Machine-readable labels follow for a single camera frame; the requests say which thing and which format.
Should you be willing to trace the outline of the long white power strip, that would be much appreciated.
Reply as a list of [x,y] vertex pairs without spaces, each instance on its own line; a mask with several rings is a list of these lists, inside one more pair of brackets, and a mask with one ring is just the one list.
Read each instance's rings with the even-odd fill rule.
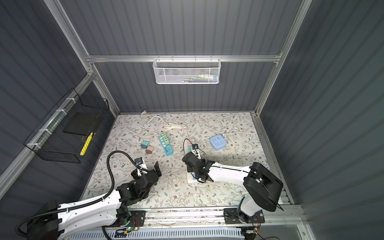
[[[189,152],[187,141],[190,141],[192,144],[195,144],[195,140],[185,139],[183,142],[184,155],[186,155],[187,153],[193,153],[200,160],[201,159],[200,149],[198,149],[198,150],[192,149],[192,151]],[[190,169],[190,167],[187,164],[186,164],[186,166],[187,166],[187,170],[186,170],[187,171],[187,183],[189,185],[196,186],[199,182],[195,179],[195,173],[193,172],[193,170]]]

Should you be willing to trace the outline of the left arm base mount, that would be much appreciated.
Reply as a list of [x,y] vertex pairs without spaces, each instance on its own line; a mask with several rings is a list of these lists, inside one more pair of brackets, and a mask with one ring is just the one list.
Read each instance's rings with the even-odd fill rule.
[[146,211],[128,211],[127,213],[116,214],[117,220],[112,224],[106,225],[106,227],[143,227]]

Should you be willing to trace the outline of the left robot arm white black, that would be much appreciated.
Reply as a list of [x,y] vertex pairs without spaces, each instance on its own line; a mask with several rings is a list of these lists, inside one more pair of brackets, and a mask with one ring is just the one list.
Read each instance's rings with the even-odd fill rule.
[[30,220],[27,224],[28,240],[63,240],[73,234],[96,227],[120,227],[131,231],[142,226],[144,218],[130,213],[128,207],[146,199],[162,172],[159,163],[154,169],[117,187],[112,193],[76,203],[63,204],[60,212]]

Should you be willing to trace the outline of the teal blue power strip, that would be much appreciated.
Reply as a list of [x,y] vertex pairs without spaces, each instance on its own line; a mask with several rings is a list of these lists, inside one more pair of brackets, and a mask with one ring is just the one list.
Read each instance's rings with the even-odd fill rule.
[[161,143],[161,146],[163,147],[163,150],[164,150],[166,156],[171,156],[174,153],[171,145],[170,144],[166,145],[164,140],[163,140],[163,138],[162,138],[162,136],[159,136],[159,141]]

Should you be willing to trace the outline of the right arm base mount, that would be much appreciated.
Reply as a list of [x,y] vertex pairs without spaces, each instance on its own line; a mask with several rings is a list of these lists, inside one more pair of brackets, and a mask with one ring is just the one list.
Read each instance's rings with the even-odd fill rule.
[[225,208],[224,218],[227,225],[234,224],[263,224],[265,223],[262,210],[257,211],[253,216],[248,216],[236,208]]

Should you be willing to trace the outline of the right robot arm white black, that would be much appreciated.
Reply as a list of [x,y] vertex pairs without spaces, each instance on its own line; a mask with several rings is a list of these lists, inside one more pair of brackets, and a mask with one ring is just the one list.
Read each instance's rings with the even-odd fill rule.
[[237,210],[237,218],[249,223],[261,210],[269,212],[280,208],[279,198],[283,182],[264,165],[254,162],[249,167],[234,167],[200,159],[196,154],[185,154],[182,161],[199,183],[223,182],[243,186],[248,195],[243,197]]

